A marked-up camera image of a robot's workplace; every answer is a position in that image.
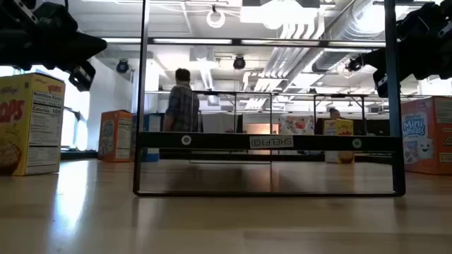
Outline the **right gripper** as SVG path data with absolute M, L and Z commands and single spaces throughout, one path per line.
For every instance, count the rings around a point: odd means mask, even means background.
M 360 56 L 365 66 L 386 72 L 386 49 Z M 452 78 L 452 3 L 425 3 L 400 22 L 400 78 Z

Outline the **white shelf label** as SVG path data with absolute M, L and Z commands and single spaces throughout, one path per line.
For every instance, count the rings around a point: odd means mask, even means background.
M 294 138 L 292 135 L 255 135 L 249 137 L 251 149 L 280 149 L 294 147 Z

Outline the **orange Mini Wheats cereal box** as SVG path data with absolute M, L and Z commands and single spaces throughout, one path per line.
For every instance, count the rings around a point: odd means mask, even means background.
M 103 162 L 131 161 L 133 114 L 126 110 L 106 111 L 101 115 L 97 158 Z
M 452 175 L 452 97 L 401 104 L 405 170 Z

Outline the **black metal shelf frame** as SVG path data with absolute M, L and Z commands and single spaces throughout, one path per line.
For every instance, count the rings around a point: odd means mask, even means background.
M 356 135 L 293 135 L 294 147 L 265 150 L 313 150 L 313 151 L 360 151 L 392 152 L 391 197 L 402 197 L 406 193 L 405 170 L 403 164 L 403 141 L 401 138 L 400 88 L 398 81 L 398 48 L 396 42 L 396 0 L 385 0 L 386 29 L 386 71 L 389 85 L 389 106 L 391 134 L 389 136 Z M 183 145 L 184 135 L 191 136 L 191 144 Z M 255 135 L 237 133 L 178 133 L 178 132 L 138 132 L 136 149 L 144 147 L 177 150 L 255 150 L 249 145 L 249 137 Z M 359 138 L 361 148 L 354 148 L 352 141 Z

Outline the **yellow Pops cereal box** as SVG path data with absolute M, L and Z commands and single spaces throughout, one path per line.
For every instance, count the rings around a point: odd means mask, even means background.
M 0 77 L 0 176 L 58 172 L 64 94 L 49 75 Z
M 346 119 L 331 119 L 323 123 L 324 135 L 354 135 L 353 121 Z M 351 164 L 354 162 L 354 152 L 325 151 L 325 162 L 336 164 Z

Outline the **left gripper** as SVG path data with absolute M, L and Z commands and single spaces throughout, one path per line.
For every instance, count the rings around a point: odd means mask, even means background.
M 0 3 L 0 66 L 68 68 L 107 48 L 77 29 L 67 3 Z

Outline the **black background table frame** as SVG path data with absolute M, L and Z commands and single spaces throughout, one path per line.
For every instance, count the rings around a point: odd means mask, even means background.
M 264 113 L 264 104 L 270 99 L 270 94 L 254 94 L 234 91 L 201 91 L 193 90 L 198 95 L 198 131 L 187 133 L 241 133 L 246 114 Z M 161 131 L 165 112 L 167 110 L 170 91 L 147 92 L 155 95 L 157 101 L 164 107 L 155 111 L 162 115 Z
M 312 99 L 314 103 L 314 129 L 316 129 L 316 123 L 317 123 L 317 106 L 320 104 L 321 101 L 317 101 L 317 97 L 330 97 L 331 99 L 351 99 L 355 102 L 355 104 L 359 105 L 361 107 L 361 115 L 362 115 L 362 134 L 367 134 L 367 119 L 365 116 L 365 97 L 366 95 L 363 94 L 351 94 L 351 93 L 338 93 L 338 94 L 313 94 Z

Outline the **light floral cloth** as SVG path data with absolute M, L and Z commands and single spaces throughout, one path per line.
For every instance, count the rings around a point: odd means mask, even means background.
M 281 135 L 313 135 L 314 117 L 298 115 L 279 116 L 278 133 Z

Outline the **blue cereal box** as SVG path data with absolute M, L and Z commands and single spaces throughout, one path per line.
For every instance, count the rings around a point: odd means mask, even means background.
M 131 160 L 135 159 L 136 151 L 136 122 L 137 114 L 132 116 L 131 127 Z M 162 125 L 161 114 L 144 114 L 143 115 L 143 130 L 145 132 L 160 132 Z M 158 148 L 143 148 L 142 149 L 142 161 L 143 162 L 157 162 L 160 159 L 160 150 Z

